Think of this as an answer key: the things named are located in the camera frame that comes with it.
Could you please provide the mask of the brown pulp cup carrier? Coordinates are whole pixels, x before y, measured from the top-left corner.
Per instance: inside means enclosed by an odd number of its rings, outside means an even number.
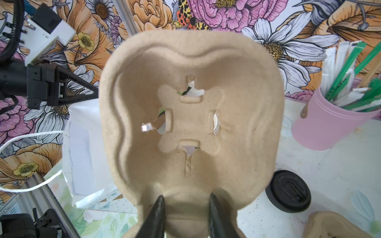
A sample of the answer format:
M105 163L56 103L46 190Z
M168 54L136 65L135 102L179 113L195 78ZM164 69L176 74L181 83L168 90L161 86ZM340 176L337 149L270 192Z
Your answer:
M208 238L212 195L244 236L237 213L272 179L284 112L262 44L231 32L139 33L107 60L99 107L114 182L138 210L126 238L149 236L159 201L168 237Z

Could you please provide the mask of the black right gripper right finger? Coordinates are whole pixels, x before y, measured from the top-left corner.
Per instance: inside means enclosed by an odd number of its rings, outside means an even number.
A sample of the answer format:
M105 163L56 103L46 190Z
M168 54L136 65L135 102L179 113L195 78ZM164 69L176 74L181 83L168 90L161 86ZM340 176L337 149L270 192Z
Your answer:
M217 196L213 193L209 198L208 227L210 238L239 238Z

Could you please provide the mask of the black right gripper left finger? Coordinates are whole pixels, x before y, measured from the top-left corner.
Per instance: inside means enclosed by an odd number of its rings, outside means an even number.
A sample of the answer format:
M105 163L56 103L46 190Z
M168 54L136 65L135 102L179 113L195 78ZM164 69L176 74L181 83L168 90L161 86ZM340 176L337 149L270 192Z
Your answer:
M164 238L165 219L165 201L160 195L135 238Z

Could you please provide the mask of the cartoon animal paper gift bag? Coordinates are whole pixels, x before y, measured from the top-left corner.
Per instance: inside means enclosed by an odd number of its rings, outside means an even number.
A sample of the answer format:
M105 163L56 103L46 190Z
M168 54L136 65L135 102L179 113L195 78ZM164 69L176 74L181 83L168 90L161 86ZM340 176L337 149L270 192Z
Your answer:
M113 182L101 135L99 101L71 106L27 107L1 101L1 186L20 189L34 174L46 175L61 163L75 208L136 214Z

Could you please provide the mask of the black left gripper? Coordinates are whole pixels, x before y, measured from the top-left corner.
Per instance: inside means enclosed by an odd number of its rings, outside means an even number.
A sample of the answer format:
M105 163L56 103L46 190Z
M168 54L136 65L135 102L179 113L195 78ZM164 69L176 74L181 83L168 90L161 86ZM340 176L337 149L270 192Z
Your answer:
M57 107L98 98L98 87L56 63L29 64L26 71L27 106L39 109L43 102Z

